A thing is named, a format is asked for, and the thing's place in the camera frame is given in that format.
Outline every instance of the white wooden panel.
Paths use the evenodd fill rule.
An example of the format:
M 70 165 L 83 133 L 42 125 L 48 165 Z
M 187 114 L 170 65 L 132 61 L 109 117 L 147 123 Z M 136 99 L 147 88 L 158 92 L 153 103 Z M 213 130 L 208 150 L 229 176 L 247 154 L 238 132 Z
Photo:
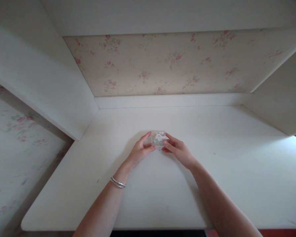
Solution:
M 250 96 L 247 93 L 141 95 L 95 97 L 95 101 L 100 109 L 242 105 Z
M 0 1 L 0 84 L 76 140 L 98 110 L 39 0 Z
M 296 134 L 296 53 L 254 91 L 244 106 L 284 133 Z
M 101 109 L 22 221 L 24 230 L 75 230 L 149 130 L 183 140 L 258 228 L 296 228 L 296 137 L 243 106 Z M 191 173 L 149 154 L 131 173 L 115 229 L 210 226 Z
M 61 36 L 296 25 L 296 0 L 42 0 L 42 3 Z

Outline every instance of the white table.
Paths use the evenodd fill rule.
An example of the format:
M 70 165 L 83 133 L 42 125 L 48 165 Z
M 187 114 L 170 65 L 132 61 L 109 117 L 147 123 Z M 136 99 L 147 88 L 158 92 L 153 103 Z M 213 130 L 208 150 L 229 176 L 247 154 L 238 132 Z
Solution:
M 183 140 L 258 228 L 296 228 L 296 137 L 243 106 L 101 109 L 22 221 L 24 230 L 75 230 L 149 130 Z M 149 154 L 129 177 L 115 229 L 210 226 L 192 175 Z

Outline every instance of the bangle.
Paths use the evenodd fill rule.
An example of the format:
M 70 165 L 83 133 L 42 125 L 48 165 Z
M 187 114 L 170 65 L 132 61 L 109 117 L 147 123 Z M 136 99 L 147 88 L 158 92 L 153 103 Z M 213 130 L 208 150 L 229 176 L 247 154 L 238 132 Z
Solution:
M 122 183 L 118 182 L 113 176 L 111 177 L 111 181 L 112 181 L 113 184 L 115 184 L 119 188 L 125 188 L 126 187 L 126 184 L 122 184 Z

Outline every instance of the wrist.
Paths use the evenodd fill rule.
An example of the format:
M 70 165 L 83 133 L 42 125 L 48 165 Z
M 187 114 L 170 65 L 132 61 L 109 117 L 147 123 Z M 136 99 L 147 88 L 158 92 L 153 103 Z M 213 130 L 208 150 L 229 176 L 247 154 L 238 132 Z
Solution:
M 128 176 L 130 175 L 131 171 L 132 169 L 130 168 L 130 166 L 128 164 L 125 164 L 125 162 L 123 162 L 121 166 L 118 168 L 118 170 L 116 171 L 116 173 L 114 174 L 114 178 L 118 182 L 126 184 L 128 180 Z
M 194 170 L 198 170 L 198 169 L 200 169 L 200 168 L 202 168 L 201 163 L 199 163 L 198 160 L 196 160 L 196 159 L 194 158 L 194 160 L 191 162 L 191 164 L 190 164 L 190 166 L 189 166 L 188 169 L 189 169 L 191 172 L 193 172 Z

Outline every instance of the transparent plastic case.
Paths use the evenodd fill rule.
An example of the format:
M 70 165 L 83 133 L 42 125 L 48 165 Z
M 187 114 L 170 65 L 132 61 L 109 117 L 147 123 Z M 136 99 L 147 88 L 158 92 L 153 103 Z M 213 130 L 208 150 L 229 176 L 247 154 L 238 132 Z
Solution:
M 150 139 L 151 145 L 157 146 L 158 150 L 161 150 L 164 145 L 163 141 L 167 140 L 165 131 L 151 131 L 151 135 L 148 137 Z

